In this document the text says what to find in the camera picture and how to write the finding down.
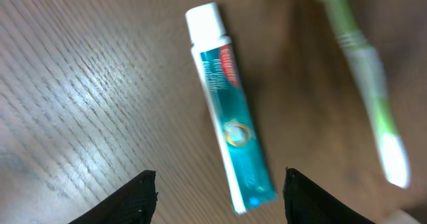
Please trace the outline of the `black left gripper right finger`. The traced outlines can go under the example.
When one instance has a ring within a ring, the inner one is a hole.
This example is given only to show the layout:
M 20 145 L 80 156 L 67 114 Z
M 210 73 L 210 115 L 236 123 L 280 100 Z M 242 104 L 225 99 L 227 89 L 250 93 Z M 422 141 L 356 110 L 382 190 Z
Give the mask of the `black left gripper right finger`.
M 288 224 L 374 224 L 294 168 L 286 169 L 283 197 Z

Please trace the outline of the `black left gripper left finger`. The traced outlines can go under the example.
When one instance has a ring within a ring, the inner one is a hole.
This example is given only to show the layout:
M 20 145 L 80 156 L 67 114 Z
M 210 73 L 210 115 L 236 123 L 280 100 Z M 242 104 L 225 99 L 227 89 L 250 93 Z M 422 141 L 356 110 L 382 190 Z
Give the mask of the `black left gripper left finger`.
M 156 172 L 145 170 L 70 224 L 150 224 L 157 204 Z

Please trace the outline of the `green white toothpaste tube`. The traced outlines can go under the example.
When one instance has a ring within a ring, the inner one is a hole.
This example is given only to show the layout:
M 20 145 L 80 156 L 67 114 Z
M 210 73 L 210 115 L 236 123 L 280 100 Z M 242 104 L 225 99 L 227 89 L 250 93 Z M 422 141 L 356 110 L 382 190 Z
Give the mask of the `green white toothpaste tube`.
M 256 135 L 232 40 L 218 5 L 185 13 L 191 54 L 220 147 L 234 211 L 238 215 L 273 201 L 276 192 Z

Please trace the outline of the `green white toothbrush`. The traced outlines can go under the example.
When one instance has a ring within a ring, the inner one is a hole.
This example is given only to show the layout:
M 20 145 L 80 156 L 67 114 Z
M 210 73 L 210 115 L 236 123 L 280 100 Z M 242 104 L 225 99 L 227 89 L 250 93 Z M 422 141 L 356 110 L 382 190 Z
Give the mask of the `green white toothbrush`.
M 385 178 L 406 189 L 410 162 L 390 109 L 382 60 L 356 24 L 348 0 L 320 1 L 362 96 Z

